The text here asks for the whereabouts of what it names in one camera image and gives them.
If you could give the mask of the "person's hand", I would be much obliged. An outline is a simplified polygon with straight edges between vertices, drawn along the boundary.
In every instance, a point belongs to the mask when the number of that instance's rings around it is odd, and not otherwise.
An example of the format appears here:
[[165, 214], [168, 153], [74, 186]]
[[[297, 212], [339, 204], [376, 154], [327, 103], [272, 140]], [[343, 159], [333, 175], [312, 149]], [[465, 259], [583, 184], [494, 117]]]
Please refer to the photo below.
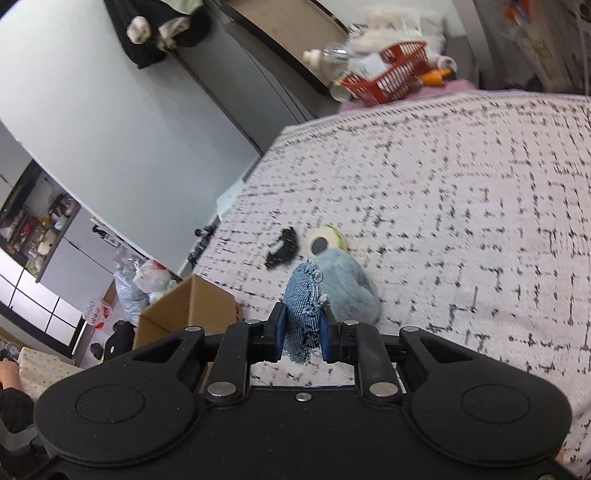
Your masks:
[[3, 389], [23, 390], [19, 365], [16, 362], [8, 358], [0, 361], [0, 384]]

